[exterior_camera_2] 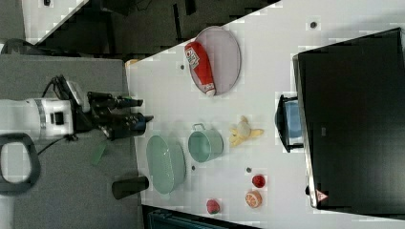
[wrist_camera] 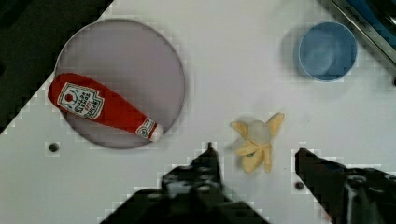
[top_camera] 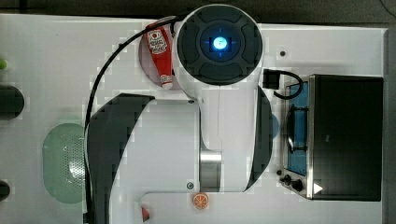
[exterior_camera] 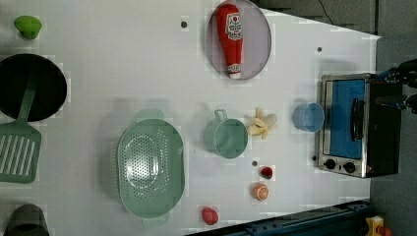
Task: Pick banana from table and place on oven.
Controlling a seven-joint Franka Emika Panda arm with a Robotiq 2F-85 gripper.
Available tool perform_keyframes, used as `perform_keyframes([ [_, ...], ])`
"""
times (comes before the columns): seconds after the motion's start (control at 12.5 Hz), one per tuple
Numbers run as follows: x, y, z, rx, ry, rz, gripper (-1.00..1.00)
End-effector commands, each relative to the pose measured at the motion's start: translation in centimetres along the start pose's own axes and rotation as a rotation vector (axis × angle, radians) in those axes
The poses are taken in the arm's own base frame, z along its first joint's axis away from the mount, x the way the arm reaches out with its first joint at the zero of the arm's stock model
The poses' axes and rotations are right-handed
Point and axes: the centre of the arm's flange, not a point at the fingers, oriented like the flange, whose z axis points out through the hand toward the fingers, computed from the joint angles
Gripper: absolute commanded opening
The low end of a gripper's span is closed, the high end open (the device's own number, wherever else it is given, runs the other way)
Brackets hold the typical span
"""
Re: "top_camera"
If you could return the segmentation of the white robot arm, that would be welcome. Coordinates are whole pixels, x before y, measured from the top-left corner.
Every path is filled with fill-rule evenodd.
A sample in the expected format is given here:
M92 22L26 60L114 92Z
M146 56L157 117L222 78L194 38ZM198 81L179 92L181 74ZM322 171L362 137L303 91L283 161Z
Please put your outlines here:
M220 4L175 23L167 62L178 90L123 92L87 112L87 224L143 224L150 193L246 191L269 163L257 23Z

